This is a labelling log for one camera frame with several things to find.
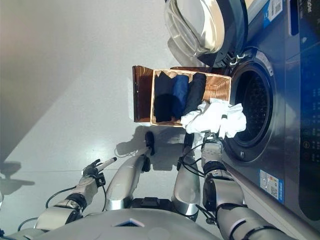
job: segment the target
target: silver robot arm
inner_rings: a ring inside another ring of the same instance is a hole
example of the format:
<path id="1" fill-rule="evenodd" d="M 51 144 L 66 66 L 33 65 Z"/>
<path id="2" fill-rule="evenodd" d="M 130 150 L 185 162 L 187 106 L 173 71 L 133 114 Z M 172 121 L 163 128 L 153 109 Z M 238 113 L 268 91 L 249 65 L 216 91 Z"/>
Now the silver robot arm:
<path id="1" fill-rule="evenodd" d="M 223 144 L 216 135 L 206 133 L 203 142 L 203 206 L 215 213 L 223 239 L 293 240 L 244 205 L 244 193 L 222 162 Z"/>
<path id="2" fill-rule="evenodd" d="M 101 171 L 116 160 L 116 157 L 105 162 L 100 162 L 98 159 L 85 167 L 82 171 L 82 178 L 71 193 L 66 199 L 48 207 L 38 217 L 35 228 L 51 231 L 80 219 L 83 211 L 91 204 L 93 197 L 98 192 L 98 188 L 106 184 L 105 176 Z"/>

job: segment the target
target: front-loading washing machine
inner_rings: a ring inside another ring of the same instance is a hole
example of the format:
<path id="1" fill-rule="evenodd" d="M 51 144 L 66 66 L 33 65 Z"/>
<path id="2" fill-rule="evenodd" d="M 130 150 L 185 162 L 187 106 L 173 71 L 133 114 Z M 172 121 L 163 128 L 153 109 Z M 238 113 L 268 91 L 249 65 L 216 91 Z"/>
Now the front-loading washing machine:
<path id="1" fill-rule="evenodd" d="M 168 0 L 165 19 L 186 58 L 232 77 L 247 125 L 225 139 L 225 163 L 320 231 L 320 3 L 248 12 L 244 0 Z"/>

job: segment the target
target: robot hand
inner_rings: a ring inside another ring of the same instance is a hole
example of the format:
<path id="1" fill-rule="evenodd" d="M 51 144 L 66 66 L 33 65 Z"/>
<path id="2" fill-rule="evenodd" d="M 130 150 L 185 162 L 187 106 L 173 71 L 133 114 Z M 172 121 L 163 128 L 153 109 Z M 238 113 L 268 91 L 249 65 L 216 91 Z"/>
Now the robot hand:
<path id="1" fill-rule="evenodd" d="M 80 219 L 83 211 L 91 204 L 93 197 L 98 192 L 98 188 L 106 184 L 105 176 L 101 171 L 116 160 L 116 157 L 105 162 L 100 162 L 98 159 L 86 166 L 82 170 L 79 183 L 75 187 L 68 188 L 72 191 L 66 199 L 48 207 L 48 201 L 51 199 L 49 198 L 46 203 L 47 209 L 38 217 L 35 228 L 51 231 Z"/>

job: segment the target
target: laundry basket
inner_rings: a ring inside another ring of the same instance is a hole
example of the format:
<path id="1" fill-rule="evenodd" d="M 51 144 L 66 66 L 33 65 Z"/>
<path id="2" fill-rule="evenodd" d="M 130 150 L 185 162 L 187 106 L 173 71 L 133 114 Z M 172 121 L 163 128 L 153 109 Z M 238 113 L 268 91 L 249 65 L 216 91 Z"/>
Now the laundry basket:
<path id="1" fill-rule="evenodd" d="M 150 108 L 150 124 L 156 126 L 171 126 L 182 127 L 179 119 L 172 117 L 171 121 L 156 122 L 156 116 L 154 115 L 154 102 L 155 102 L 155 77 L 159 76 L 161 72 L 164 72 L 170 78 L 174 78 L 176 75 L 186 75 L 189 77 L 189 82 L 193 80 L 193 76 L 196 71 L 186 70 L 174 70 L 174 69 L 154 69 L 152 77 L 152 92 L 151 92 L 151 108 Z M 220 99 L 224 101 L 230 101 L 231 90 L 231 77 L 225 75 L 219 75 L 214 73 L 201 72 L 206 75 L 205 90 L 202 100 L 209 101 L 211 98 Z"/>

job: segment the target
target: white cloth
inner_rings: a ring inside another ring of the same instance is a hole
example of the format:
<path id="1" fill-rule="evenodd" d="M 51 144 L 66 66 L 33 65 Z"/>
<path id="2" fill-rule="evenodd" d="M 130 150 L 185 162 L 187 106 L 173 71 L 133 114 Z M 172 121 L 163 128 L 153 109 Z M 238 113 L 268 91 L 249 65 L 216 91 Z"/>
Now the white cloth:
<path id="1" fill-rule="evenodd" d="M 247 119 L 242 111 L 241 103 L 232 106 L 227 101 L 210 98 L 210 103 L 203 101 L 198 110 L 182 116 L 180 122 L 188 134 L 210 131 L 219 132 L 223 139 L 225 136 L 233 138 L 246 129 Z"/>

